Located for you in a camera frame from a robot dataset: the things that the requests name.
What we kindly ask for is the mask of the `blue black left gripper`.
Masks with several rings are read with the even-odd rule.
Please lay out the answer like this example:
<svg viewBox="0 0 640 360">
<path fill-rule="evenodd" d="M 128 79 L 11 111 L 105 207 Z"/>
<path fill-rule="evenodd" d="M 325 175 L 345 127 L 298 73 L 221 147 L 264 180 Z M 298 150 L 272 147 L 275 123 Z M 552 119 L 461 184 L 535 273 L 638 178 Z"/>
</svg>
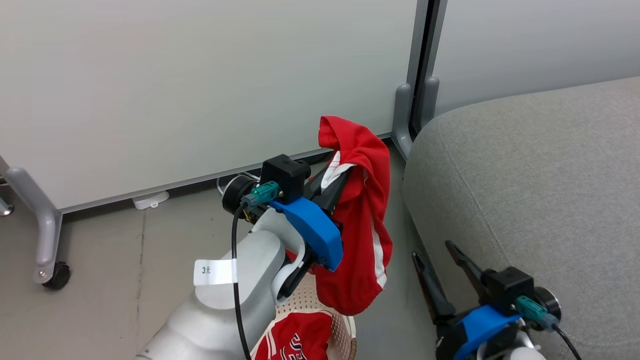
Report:
<svg viewBox="0 0 640 360">
<path fill-rule="evenodd" d="M 346 170 L 330 184 L 325 179 L 327 169 L 309 179 L 304 174 L 263 174 L 256 180 L 240 174 L 222 191 L 222 207 L 230 214 L 242 209 L 242 216 L 255 224 L 268 207 L 273 208 L 284 214 L 304 241 L 291 262 L 295 268 L 276 287 L 277 301 L 289 298 L 313 265 L 329 271 L 338 268 L 343 259 L 342 225 L 332 215 L 351 172 Z"/>
</svg>

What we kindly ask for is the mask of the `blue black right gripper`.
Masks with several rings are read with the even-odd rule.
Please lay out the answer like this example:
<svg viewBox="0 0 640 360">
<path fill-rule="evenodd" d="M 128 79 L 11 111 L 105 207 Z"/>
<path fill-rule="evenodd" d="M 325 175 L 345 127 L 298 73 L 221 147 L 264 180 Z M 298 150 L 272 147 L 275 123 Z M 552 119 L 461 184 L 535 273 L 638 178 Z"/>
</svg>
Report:
<svg viewBox="0 0 640 360">
<path fill-rule="evenodd" d="M 476 294 L 486 297 L 482 269 L 453 241 L 446 240 L 445 246 Z M 437 360 L 544 360 L 530 332 L 559 330 L 562 308 L 550 291 L 535 287 L 532 296 L 509 299 L 506 311 L 487 304 L 455 317 L 457 310 L 448 301 L 429 257 L 414 251 L 412 261 L 430 319 L 443 324 L 436 341 Z"/>
</svg>

